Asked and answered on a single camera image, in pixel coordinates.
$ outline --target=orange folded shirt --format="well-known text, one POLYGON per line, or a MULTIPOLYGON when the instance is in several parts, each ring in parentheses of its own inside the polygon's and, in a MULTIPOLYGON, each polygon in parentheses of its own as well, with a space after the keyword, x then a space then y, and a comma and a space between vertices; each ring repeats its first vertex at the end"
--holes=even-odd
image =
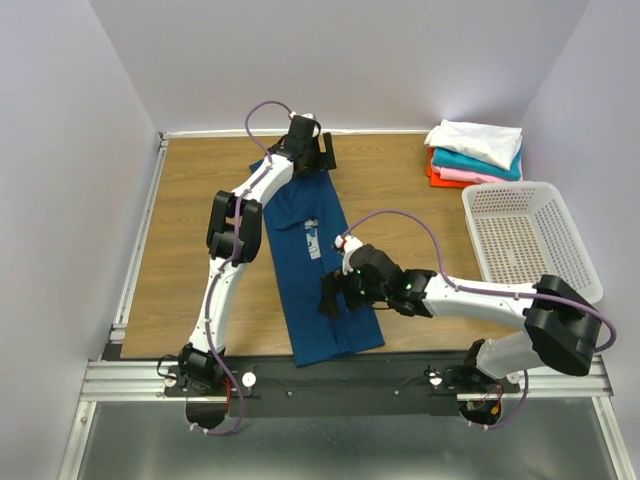
POLYGON ((440 178, 440 174, 434 172, 431 169, 431 162, 433 161, 433 148, 427 148, 428 161, 427 161, 427 177, 431 178, 432 187, 444 187, 444 188, 465 188, 470 185, 475 185, 473 182, 459 182, 457 180, 443 180, 440 178))

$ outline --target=white folded shirt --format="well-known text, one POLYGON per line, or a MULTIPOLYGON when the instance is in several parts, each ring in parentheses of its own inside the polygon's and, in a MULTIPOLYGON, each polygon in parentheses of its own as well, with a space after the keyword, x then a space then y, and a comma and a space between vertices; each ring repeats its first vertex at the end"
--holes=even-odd
POLYGON ((429 132, 424 143, 510 170, 522 145, 522 129, 443 120, 429 132))

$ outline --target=teal folded shirt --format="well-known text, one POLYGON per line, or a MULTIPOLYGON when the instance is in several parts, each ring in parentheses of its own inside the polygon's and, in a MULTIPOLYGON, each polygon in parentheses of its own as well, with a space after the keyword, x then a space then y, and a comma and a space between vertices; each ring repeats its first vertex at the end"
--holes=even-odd
POLYGON ((444 148, 436 148, 433 153, 433 164, 436 167, 457 168, 459 170, 471 170, 472 172, 485 173, 505 180, 517 181, 522 176, 520 162, 522 160, 522 148, 518 150, 511 162, 510 170, 503 170, 495 165, 481 162, 475 158, 467 157, 461 153, 452 152, 444 148))

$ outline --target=pink folded shirt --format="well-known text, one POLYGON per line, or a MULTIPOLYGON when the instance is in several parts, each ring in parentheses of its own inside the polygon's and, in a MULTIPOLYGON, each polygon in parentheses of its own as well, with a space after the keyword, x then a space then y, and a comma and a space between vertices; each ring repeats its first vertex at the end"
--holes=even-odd
POLYGON ((431 165, 431 169, 439 173, 440 178, 443 180, 458 180, 459 182, 473 183, 501 183, 507 181, 504 178, 494 177, 493 175, 485 175, 468 170, 458 170, 457 168, 436 167, 433 164, 431 165))

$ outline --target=folded clothes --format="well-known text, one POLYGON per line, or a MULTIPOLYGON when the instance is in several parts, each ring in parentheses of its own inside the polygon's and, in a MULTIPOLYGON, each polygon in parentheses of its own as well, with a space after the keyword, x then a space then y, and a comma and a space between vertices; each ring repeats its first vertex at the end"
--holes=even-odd
POLYGON ((468 157, 461 153, 452 152, 444 148, 436 148, 433 155, 433 165, 437 167, 455 168, 458 170, 468 170, 471 172, 492 175, 515 182, 522 176, 520 162, 522 161, 522 148, 518 150, 516 156, 511 163, 509 170, 503 170, 494 165, 481 162, 475 158, 468 157))
POLYGON ((522 145, 522 129, 443 120, 429 132, 425 145, 461 153, 508 171, 522 145))
POLYGON ((457 168, 436 167, 439 169, 440 178, 443 180, 456 180, 459 182, 478 183, 502 183, 508 182, 504 178, 472 172, 470 170, 458 170, 457 168))
MULTIPOLYGON (((251 170, 259 165, 251 165, 251 170)), ((291 180, 265 206, 264 219, 296 365, 384 345, 371 307, 349 312, 339 295, 340 318, 332 320, 317 311, 320 279, 342 266, 333 244, 347 229, 329 173, 291 180)))
POLYGON ((443 187, 443 188, 465 188, 470 185, 474 185, 471 182, 459 182, 455 180, 446 180, 441 178, 440 174, 435 171, 433 168, 433 148, 428 149, 428 161, 427 161, 427 177, 430 177, 430 185, 432 187, 443 187))

